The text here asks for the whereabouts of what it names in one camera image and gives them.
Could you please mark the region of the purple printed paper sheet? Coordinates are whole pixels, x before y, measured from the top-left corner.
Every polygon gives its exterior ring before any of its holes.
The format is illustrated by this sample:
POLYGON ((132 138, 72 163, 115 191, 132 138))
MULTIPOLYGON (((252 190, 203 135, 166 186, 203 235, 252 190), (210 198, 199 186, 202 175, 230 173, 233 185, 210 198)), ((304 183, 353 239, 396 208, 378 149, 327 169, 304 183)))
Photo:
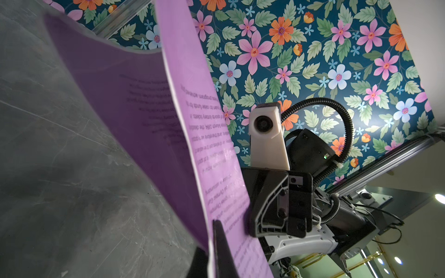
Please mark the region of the purple printed paper sheet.
POLYGON ((209 260, 222 222, 239 278, 270 278, 246 230, 250 198, 185 1, 156 1, 161 47, 137 51, 97 38, 60 12, 42 17, 59 57, 95 113, 155 184, 209 260))

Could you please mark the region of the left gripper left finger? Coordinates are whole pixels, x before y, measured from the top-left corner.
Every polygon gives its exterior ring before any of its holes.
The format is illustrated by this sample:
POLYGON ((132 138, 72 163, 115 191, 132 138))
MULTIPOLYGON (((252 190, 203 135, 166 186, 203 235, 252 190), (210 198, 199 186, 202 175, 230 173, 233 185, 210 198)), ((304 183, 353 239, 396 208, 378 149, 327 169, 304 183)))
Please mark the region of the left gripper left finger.
POLYGON ((191 266, 188 270, 186 278, 208 278, 207 276, 207 264, 209 257, 205 250, 200 247, 195 249, 195 253, 192 259, 191 266))

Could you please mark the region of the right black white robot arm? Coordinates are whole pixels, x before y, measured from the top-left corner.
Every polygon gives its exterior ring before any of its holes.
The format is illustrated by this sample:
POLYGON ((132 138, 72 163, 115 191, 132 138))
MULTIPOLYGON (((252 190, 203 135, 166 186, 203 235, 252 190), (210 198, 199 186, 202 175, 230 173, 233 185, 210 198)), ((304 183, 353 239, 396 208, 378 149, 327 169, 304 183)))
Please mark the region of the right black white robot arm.
POLYGON ((346 261, 378 234, 374 222, 336 193, 313 189, 309 173, 286 170, 280 130, 253 129, 251 150, 260 157, 242 169, 251 201, 246 228, 259 239, 267 263, 319 253, 348 273, 346 261))

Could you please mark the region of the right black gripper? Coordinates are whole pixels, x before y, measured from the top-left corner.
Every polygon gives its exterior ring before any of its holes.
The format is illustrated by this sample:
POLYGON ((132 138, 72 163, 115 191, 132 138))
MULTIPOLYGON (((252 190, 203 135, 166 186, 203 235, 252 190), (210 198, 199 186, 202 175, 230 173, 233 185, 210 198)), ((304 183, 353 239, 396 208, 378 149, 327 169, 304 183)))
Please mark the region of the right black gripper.
POLYGON ((246 230, 252 237, 312 231, 313 177, 297 171, 242 168, 250 198, 246 230))

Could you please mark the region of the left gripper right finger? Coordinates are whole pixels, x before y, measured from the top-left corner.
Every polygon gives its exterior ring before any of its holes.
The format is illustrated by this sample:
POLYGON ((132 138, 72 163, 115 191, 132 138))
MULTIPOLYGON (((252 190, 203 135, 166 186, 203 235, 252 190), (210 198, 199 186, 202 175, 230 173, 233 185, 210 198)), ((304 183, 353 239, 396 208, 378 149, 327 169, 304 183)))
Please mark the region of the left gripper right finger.
POLYGON ((228 240, 220 220, 213 221, 214 260, 217 278, 239 278, 228 240))

